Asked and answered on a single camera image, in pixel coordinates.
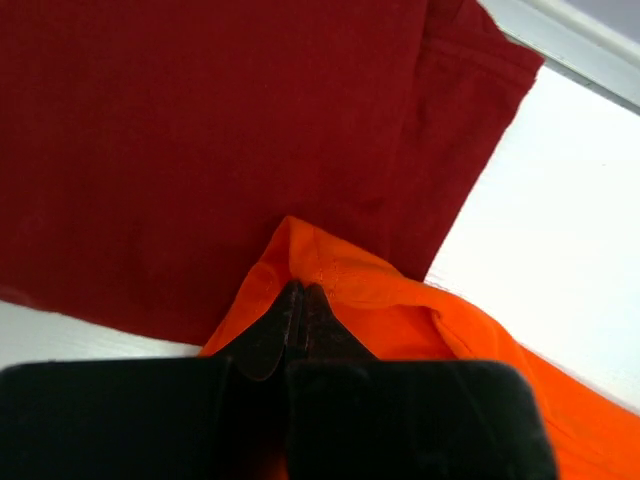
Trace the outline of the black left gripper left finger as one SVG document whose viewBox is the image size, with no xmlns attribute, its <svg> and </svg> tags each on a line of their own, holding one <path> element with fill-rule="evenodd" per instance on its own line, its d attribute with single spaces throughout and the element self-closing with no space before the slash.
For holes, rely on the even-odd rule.
<svg viewBox="0 0 640 480">
<path fill-rule="evenodd" d="M 283 479 L 287 336 L 302 286 L 210 357 L 41 362 L 1 373 L 5 479 Z"/>
</svg>

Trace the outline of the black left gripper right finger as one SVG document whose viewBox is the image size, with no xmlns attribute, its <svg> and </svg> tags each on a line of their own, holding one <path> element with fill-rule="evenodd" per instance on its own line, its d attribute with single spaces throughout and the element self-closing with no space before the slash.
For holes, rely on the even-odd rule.
<svg viewBox="0 0 640 480">
<path fill-rule="evenodd" d="M 483 360 L 382 361 L 304 293 L 305 354 L 286 369 L 292 479 L 555 479 L 532 389 Z"/>
</svg>

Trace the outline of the orange t-shirt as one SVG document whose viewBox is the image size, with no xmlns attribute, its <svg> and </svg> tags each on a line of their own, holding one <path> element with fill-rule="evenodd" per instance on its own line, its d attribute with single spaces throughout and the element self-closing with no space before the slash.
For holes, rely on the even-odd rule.
<svg viewBox="0 0 640 480">
<path fill-rule="evenodd" d="M 229 344 L 284 285 L 320 285 L 336 317 L 381 360 L 493 360 L 533 388 L 563 479 L 636 479 L 639 417 L 519 344 L 462 298 L 294 217 L 276 229 L 201 353 Z"/>
</svg>

